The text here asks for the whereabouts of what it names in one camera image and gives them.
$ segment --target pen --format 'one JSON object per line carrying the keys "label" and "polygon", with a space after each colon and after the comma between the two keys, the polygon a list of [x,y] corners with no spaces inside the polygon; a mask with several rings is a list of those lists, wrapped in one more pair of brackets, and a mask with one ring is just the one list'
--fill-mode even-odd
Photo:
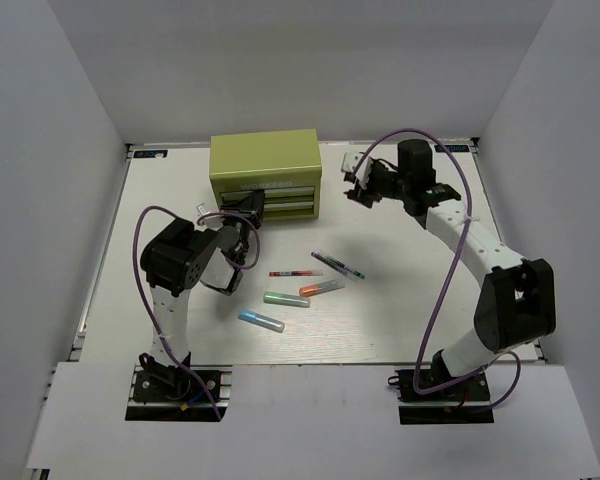
{"label": "pen", "polygon": [[331,268],[333,268],[336,272],[340,273],[341,275],[344,275],[345,277],[347,277],[349,280],[353,280],[354,282],[358,281],[358,277],[356,277],[353,273],[348,272],[347,270],[345,270],[344,268],[336,265],[333,261],[329,260],[327,257],[325,257],[324,255],[318,253],[318,252],[311,252],[311,256],[313,258],[315,258],[316,260],[320,260],[322,263],[324,263],[325,265],[330,266]]}
{"label": "pen", "polygon": [[288,272],[269,272],[270,277],[321,277],[322,270],[290,270]]}
{"label": "pen", "polygon": [[336,260],[331,255],[329,255],[328,253],[325,253],[322,250],[318,250],[318,253],[320,253],[322,256],[328,258],[329,260],[331,260],[333,263],[335,263],[340,268],[344,268],[347,272],[354,274],[358,278],[364,279],[364,274],[358,272],[357,270],[354,270],[351,267],[347,267],[344,263],[340,262],[339,260]]}

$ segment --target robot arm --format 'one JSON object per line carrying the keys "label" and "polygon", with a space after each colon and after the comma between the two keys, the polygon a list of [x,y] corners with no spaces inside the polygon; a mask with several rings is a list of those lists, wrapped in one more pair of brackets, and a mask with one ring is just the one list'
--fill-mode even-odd
{"label": "robot arm", "polygon": [[166,339],[178,361],[190,365],[186,330],[191,289],[198,281],[224,295],[238,288],[251,229],[243,218],[260,227],[264,191],[255,191],[220,210],[227,216],[222,217],[217,230],[197,230],[193,222],[176,218],[147,244],[140,257],[151,289],[153,313],[162,330],[159,336],[154,329],[151,350],[140,356],[140,364],[174,397],[186,388],[189,378],[164,351],[160,337]]}
{"label": "robot arm", "polygon": [[403,202],[404,210],[455,251],[466,221],[471,221],[462,263],[481,287],[474,327],[453,345],[437,352],[432,380],[443,383],[491,363],[517,346],[555,330],[553,271],[544,260],[528,261],[468,219],[460,195],[436,182],[433,155],[424,140],[398,144],[398,165],[360,155],[345,156],[347,197],[367,208],[382,198]]}

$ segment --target white floor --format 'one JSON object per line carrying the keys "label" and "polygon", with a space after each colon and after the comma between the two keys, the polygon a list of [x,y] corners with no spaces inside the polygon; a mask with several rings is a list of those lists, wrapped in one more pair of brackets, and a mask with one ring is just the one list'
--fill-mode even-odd
{"label": "white floor", "polygon": [[[398,202],[384,200],[368,210],[343,195],[340,163],[358,145],[322,145],[320,218],[267,223],[261,229],[262,255],[247,271],[239,290],[225,297],[198,285],[189,302],[188,339],[194,364],[400,363],[414,362],[425,324],[442,285],[451,252],[424,231]],[[131,243],[138,215],[162,205],[197,218],[195,207],[215,208],[208,178],[207,148],[170,149],[166,158],[134,159],[87,318],[81,362],[133,362],[147,351],[151,325],[140,302],[131,269]],[[395,161],[395,145],[374,156]],[[495,233],[480,177],[470,153],[458,153],[472,186],[475,215]],[[435,154],[438,179],[463,193],[444,154]],[[170,218],[151,213],[141,236],[144,246]],[[315,278],[270,278],[270,270],[323,268],[309,254],[324,249],[363,272],[367,279],[312,298],[310,309],[265,305],[266,290],[295,293]],[[429,344],[426,359],[471,328],[479,289],[461,266]],[[237,313],[249,308],[286,323],[284,333],[247,324]],[[533,346],[520,347],[525,360],[537,359]]]}

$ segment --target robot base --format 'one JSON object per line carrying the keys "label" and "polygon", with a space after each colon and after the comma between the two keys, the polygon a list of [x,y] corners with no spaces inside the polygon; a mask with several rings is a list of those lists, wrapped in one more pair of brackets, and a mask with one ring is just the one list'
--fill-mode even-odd
{"label": "robot base", "polygon": [[[396,370],[389,385],[398,389],[400,425],[493,423],[489,386],[484,373],[455,387],[421,396],[413,390],[413,369]],[[420,385],[429,385],[430,370],[422,369]]]}
{"label": "robot base", "polygon": [[[220,415],[224,417],[231,393],[231,368],[196,367],[196,373],[207,384]],[[129,397],[125,415],[128,421],[218,422],[209,400],[194,379],[183,391],[174,393],[136,366]],[[184,407],[192,399],[195,402]]]}

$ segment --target marker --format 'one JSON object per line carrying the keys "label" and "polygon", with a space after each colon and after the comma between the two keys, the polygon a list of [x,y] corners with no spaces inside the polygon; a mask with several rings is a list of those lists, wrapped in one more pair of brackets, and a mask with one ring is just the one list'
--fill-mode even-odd
{"label": "marker", "polygon": [[338,290],[344,287],[344,280],[341,278],[337,280],[329,280],[327,282],[316,283],[315,285],[307,285],[306,287],[302,287],[300,289],[300,296],[313,297],[314,295],[318,295],[320,293],[332,292],[333,290]]}
{"label": "marker", "polygon": [[358,281],[358,277],[356,277],[353,273],[350,273],[347,270],[345,270],[344,268],[342,268],[341,266],[336,265],[332,260],[328,259],[327,257],[325,257],[324,255],[322,255],[321,253],[311,252],[311,256],[313,258],[315,258],[316,260],[320,260],[325,265],[330,266],[336,272],[340,273],[341,275],[344,275],[349,280],[353,280],[354,282]]}
{"label": "marker", "polygon": [[269,272],[270,277],[321,277],[322,270],[290,270],[288,272]]}
{"label": "marker", "polygon": [[244,320],[245,322],[258,325],[259,327],[268,328],[274,332],[282,333],[284,330],[284,323],[282,323],[280,320],[276,320],[275,318],[271,317],[265,317],[264,315],[252,312],[251,310],[241,310],[240,313],[238,313],[238,318],[240,320]]}
{"label": "marker", "polygon": [[320,253],[322,256],[328,258],[329,260],[331,260],[333,263],[335,263],[337,266],[339,266],[340,268],[344,268],[347,272],[354,274],[356,277],[358,278],[362,278],[364,279],[364,274],[358,272],[357,270],[354,270],[351,267],[347,267],[344,263],[336,260],[335,258],[333,258],[331,255],[329,255],[328,253],[323,252],[322,250],[318,250],[318,253]]}
{"label": "marker", "polygon": [[273,303],[274,305],[288,305],[290,307],[309,308],[311,304],[308,298],[298,297],[297,295],[287,295],[286,293],[264,292],[262,297],[264,303]]}

